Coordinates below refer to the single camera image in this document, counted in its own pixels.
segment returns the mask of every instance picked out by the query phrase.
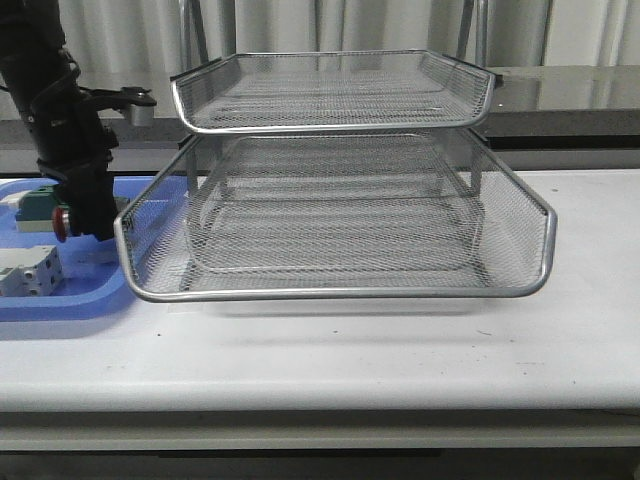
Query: silver metal frame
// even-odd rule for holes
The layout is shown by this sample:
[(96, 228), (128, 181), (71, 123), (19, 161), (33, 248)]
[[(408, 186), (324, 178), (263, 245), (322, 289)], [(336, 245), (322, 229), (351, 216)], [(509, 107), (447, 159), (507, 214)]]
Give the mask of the silver metal frame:
[(209, 61), (207, 39), (204, 33), (204, 21), (200, 0), (180, 0), (180, 61), (182, 70), (193, 68), (191, 52), (191, 25), (196, 31), (196, 45), (200, 63)]
[[(208, 62), (207, 42), (204, 32), (204, 21), (202, 18), (202, 8), (200, 0), (179, 0), (180, 2), (180, 59), (182, 70), (193, 68), (191, 52), (191, 25), (196, 31), (196, 45), (200, 63)], [(487, 65), (487, 43), (488, 43), (488, 12), (489, 0), (464, 0), (462, 17), (460, 20), (460, 31), (458, 33), (458, 48), (456, 57), (464, 59), (469, 35), (471, 32), (471, 19), (474, 7), (477, 5), (476, 17), (476, 53), (475, 62), (479, 67)]]
[(488, 160), (502, 170), (511, 182), (523, 191), (527, 196), (538, 202), (547, 211), (545, 238), (542, 247), (540, 275), (536, 281), (525, 287), (424, 287), (424, 288), (394, 288), (394, 287), (339, 287), (339, 288), (281, 288), (281, 289), (246, 289), (225, 290), (210, 292), (175, 292), (155, 293), (141, 288), (135, 279), (135, 273), (131, 266), (128, 249), (124, 238), (122, 218), (128, 215), (146, 195), (146, 191), (153, 189), (161, 183), (173, 170), (176, 163), (184, 161), (184, 152), (194, 148), (200, 137), (192, 138), (185, 147), (178, 152), (172, 162), (156, 175), (151, 184), (145, 189), (116, 218), (115, 236), (118, 247), (118, 255), (125, 278), (131, 289), (140, 298), (150, 302), (193, 302), (193, 301), (230, 301), (230, 300), (285, 300), (285, 299), (320, 299), (320, 298), (402, 298), (402, 297), (428, 297), (428, 298), (472, 298), (472, 297), (523, 297), (538, 291), (545, 284), (551, 273), (555, 248), (557, 229), (557, 215), (553, 208), (537, 193), (529, 188), (518, 178), (507, 165), (505, 165), (491, 150), (478, 142), (477, 138), (469, 132), (465, 132), (470, 141), (476, 143), (484, 150)]
[(470, 117), (467, 120), (459, 121), (459, 122), (434, 122), (434, 121), (426, 121), (426, 122), (399, 122), (399, 123), (377, 123), (377, 124), (322, 124), (322, 125), (290, 125), (290, 126), (266, 126), (266, 127), (233, 127), (233, 128), (201, 128), (193, 125), (189, 119), (187, 118), (184, 108), (182, 106), (182, 101), (180, 99), (179, 92), (179, 84), (181, 82), (188, 81), (194, 77), (198, 77), (203, 74), (202, 70), (211, 68), (212, 70), (223, 67), (227, 62), (229, 62), (233, 58), (242, 58), (242, 57), (252, 57), (252, 56), (264, 56), (264, 57), (296, 57), (296, 56), (307, 56), (307, 57), (321, 57), (324, 55), (332, 55), (332, 56), (348, 56), (348, 55), (380, 55), (380, 54), (407, 54), (407, 53), (426, 53), (429, 55), (433, 55), (435, 57), (439, 57), (443, 62), (447, 62), (452, 64), (454, 68), (456, 65), (464, 65), (465, 68), (469, 68), (469, 64), (464, 64), (464, 62), (455, 59), (453, 57), (446, 57), (444, 55), (440, 55), (438, 53), (417, 49), (417, 48), (409, 48), (405, 50), (366, 50), (366, 51), (337, 51), (337, 52), (292, 52), (292, 53), (236, 53), (230, 55), (223, 59), (213, 60), (206, 65), (201, 65), (195, 69), (184, 72), (180, 75), (176, 75), (171, 78), (171, 92), (173, 95), (173, 101), (176, 106), (176, 110), (178, 112), (178, 117), (182, 121), (182, 123), (193, 133), (197, 134), (237, 134), (237, 133), (280, 133), (280, 132), (318, 132), (318, 131), (337, 131), (337, 130), (384, 130), (384, 129), (414, 129), (414, 128), (438, 128), (438, 127), (447, 127), (447, 128), (455, 128), (455, 127), (468, 127), (471, 125), (475, 125), (489, 114), (489, 108), (491, 106), (491, 101), (493, 99), (493, 90), (495, 86), (495, 75), (487, 70), (484, 70), (488, 76), (488, 85), (487, 85), (487, 93), (484, 98), (484, 102), (482, 104), (482, 113), (476, 117)]

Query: mesh tray rim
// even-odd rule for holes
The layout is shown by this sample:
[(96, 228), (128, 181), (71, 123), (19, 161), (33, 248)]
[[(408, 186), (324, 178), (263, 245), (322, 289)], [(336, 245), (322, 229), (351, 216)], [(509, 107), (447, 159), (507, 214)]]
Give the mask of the mesh tray rim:
[(547, 282), (553, 266), (555, 239), (558, 217), (555, 210), (522, 181), (499, 157), (489, 150), (480, 140), (468, 131), (459, 132), (484, 154), (523, 194), (534, 200), (545, 211), (546, 225), (544, 241), (541, 248), (540, 274), (531, 283), (518, 287), (314, 287), (314, 288), (265, 288), (208, 290), (194, 292), (158, 293), (146, 290), (136, 279), (127, 248), (123, 218), (133, 211), (139, 200), (148, 191), (160, 184), (172, 171), (173, 167), (183, 160), (186, 151), (195, 147), (203, 138), (193, 137), (178, 151), (174, 159), (162, 169), (153, 181), (120, 212), (114, 222), (115, 238), (123, 273), (132, 291), (141, 299), (154, 303), (178, 303), (194, 301), (242, 301), (242, 300), (292, 300), (292, 299), (339, 299), (339, 298), (515, 298), (531, 295), (540, 290)]
[[(234, 58), (274, 58), (274, 57), (332, 57), (332, 56), (366, 56), (366, 55), (408, 55), (422, 54), (437, 58), (439, 61), (449, 64), (454, 68), (473, 72), (474, 75), (483, 75), (487, 78), (484, 101), (480, 113), (459, 121), (434, 121), (420, 122), (385, 122), (385, 123), (349, 123), (349, 124), (310, 124), (310, 125), (270, 125), (270, 126), (246, 126), (246, 127), (199, 127), (194, 124), (185, 112), (180, 86), (200, 75), (223, 68)], [(460, 128), (470, 127), (481, 123), (488, 115), (493, 99), (493, 91), (496, 86), (496, 75), (484, 68), (471, 63), (440, 54), (431, 50), (409, 48), (402, 50), (345, 50), (345, 51), (321, 51), (321, 52), (246, 52), (234, 53), (227, 57), (219, 57), (196, 68), (172, 76), (171, 94), (178, 117), (183, 125), (191, 132), (199, 135), (218, 134), (252, 134), (252, 133), (293, 133), (293, 132), (324, 132), (324, 131), (363, 131), (363, 130), (407, 130), (418, 128)]]

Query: green component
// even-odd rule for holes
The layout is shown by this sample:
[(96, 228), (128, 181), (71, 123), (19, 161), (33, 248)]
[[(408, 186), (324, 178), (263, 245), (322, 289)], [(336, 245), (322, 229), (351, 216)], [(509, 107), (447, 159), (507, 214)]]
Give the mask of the green component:
[[(115, 197), (116, 206), (121, 210), (128, 202), (126, 197)], [(16, 213), (16, 224), (20, 232), (52, 232), (51, 212), (55, 207), (69, 209), (69, 205), (60, 200), (54, 185), (45, 185), (27, 193), (20, 200), (20, 209)]]

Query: white table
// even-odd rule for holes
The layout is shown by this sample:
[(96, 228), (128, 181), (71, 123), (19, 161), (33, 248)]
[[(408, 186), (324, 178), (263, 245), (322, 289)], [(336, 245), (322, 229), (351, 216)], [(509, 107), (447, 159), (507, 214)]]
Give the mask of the white table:
[[(169, 412), (212, 412), (200, 417), (205, 423), (210, 419), (215, 424), (210, 430), (219, 433), (208, 437), (210, 447), (244, 448), (255, 445), (251, 438), (273, 438), (272, 446), (280, 448), (298, 438), (291, 433), (295, 422), (287, 427), (289, 437), (286, 432), (270, 437), (273, 422), (261, 436), (252, 427), (242, 433), (237, 425), (224, 427), (215, 412), (234, 411), (228, 418), (239, 418), (258, 411), (262, 413), (254, 415), (273, 419), (280, 413), (264, 412), (334, 411), (338, 418), (349, 411), (412, 411), (407, 415), (421, 420), (389, 413), (387, 418), (398, 416), (393, 420), (398, 425), (417, 422), (404, 430), (398, 427), (395, 436), (367, 443), (366, 438), (377, 435), (374, 430), (368, 437), (365, 432), (342, 438), (334, 432), (326, 443), (317, 444), (385, 445), (387, 438), (389, 446), (406, 446), (429, 444), (427, 433), (419, 431), (422, 427), (437, 424), (446, 430), (446, 420), (424, 417), (434, 410), (640, 408), (640, 171), (522, 176), (559, 216), (554, 269), (539, 293), (491, 300), (135, 300), (125, 311), (88, 321), (0, 323), (0, 411), (24, 412), (0, 417), (12, 425), (0, 429), (0, 448), (46, 448), (47, 441), (62, 441), (64, 432), (69, 448), (110, 448), (105, 440), (109, 435), (124, 442), (119, 445), (164, 448), (180, 428), (176, 418), (195, 418), (188, 413), (170, 417)], [(64, 419), (61, 425), (67, 430), (43, 433), (40, 426), (49, 420), (42, 418), (55, 421), (37, 412), (58, 412), (56, 418)], [(94, 426), (93, 436), (90, 424), (82, 427), (85, 437), (73, 430), (81, 428), (70, 420), (77, 412), (87, 412), (77, 414), (82, 422), (99, 419), (101, 427)], [(156, 417), (154, 429), (151, 413), (133, 412), (164, 413)], [(117, 429), (107, 428), (108, 419), (116, 418), (110, 415), (123, 415), (117, 418), (129, 419), (132, 429), (138, 421), (144, 425), (126, 440)], [(174, 428), (166, 437), (160, 428), (163, 415)], [(452, 418), (453, 413), (442, 415)], [(522, 415), (517, 418), (526, 423)], [(372, 413), (371, 428), (383, 417)], [(606, 430), (613, 439), (610, 444), (640, 445), (637, 417), (629, 415), (613, 426), (600, 420), (597, 428), (613, 428)], [(330, 423), (328, 417), (323, 421)], [(354, 431), (366, 430), (362, 421)], [(580, 433), (582, 421), (590, 422), (579, 417), (565, 425), (583, 439), (591, 438), (576, 445), (596, 442), (596, 434)], [(545, 423), (549, 428), (544, 431), (553, 444), (557, 430), (551, 423)], [(313, 428), (316, 440), (321, 439), (322, 429), (316, 423)], [(444, 444), (464, 445), (464, 435), (458, 433)], [(569, 433), (555, 438), (569, 441), (574, 438)], [(185, 448), (204, 445), (198, 439), (206, 435), (182, 435)], [(312, 435), (300, 436), (313, 443)], [(525, 437), (522, 445), (530, 444)], [(402, 438), (409, 440), (402, 443)], [(515, 437), (491, 438), (497, 444), (501, 438), (517, 444)]]

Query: table surface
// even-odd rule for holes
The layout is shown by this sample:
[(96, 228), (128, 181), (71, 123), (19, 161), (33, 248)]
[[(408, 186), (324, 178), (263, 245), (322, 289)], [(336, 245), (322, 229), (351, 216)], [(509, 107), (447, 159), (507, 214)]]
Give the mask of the table surface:
[(639, 407), (640, 170), (522, 177), (559, 216), (533, 296), (0, 322), (0, 411)]

